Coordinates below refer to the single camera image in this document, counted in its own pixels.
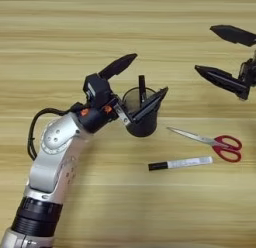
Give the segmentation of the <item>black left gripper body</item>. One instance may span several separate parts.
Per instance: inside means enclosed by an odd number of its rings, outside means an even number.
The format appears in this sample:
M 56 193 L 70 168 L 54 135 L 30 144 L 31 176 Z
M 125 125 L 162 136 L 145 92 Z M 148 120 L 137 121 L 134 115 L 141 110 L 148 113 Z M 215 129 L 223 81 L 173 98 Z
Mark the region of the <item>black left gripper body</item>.
M 92 106 L 90 103 L 76 103 L 74 105 L 74 113 L 83 128 L 87 132 L 94 134 L 106 124 L 118 118 L 114 110 L 116 102 L 116 99 L 112 99 L 99 108 Z

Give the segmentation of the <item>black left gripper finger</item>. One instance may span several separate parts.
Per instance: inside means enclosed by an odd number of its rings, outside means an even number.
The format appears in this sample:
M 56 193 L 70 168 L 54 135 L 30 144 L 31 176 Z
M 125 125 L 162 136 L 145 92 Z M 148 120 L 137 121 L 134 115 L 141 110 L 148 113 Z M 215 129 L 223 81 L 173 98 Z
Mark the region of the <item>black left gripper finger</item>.
M 110 79 L 114 75 L 119 75 L 123 72 L 133 60 L 137 57 L 136 53 L 127 54 L 106 66 L 102 71 L 99 72 L 99 76 L 103 79 Z
M 168 88 L 154 91 L 146 87 L 128 90 L 121 100 L 114 105 L 114 110 L 125 126 L 142 122 L 150 113 L 157 112 Z

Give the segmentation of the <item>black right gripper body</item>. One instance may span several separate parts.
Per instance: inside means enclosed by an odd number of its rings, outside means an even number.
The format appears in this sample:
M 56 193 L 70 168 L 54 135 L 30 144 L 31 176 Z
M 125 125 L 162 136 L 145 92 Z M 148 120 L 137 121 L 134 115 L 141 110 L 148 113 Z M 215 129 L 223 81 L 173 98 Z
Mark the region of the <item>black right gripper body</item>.
M 241 64 L 239 80 L 247 89 L 251 86 L 256 86 L 256 51 L 252 58 Z

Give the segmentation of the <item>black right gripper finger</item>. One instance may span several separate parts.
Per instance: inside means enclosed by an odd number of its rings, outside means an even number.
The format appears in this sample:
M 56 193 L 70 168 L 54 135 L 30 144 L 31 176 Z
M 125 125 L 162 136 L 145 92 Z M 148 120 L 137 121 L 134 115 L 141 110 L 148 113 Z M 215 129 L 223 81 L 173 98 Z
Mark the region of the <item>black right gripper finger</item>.
M 234 93 L 240 99 L 248 99 L 249 86 L 245 82 L 235 79 L 230 73 L 218 68 L 200 65 L 196 65 L 195 70 L 215 86 Z
M 239 43 L 248 47 L 256 45 L 256 34 L 232 25 L 214 25 L 210 30 L 223 40 L 234 44 Z

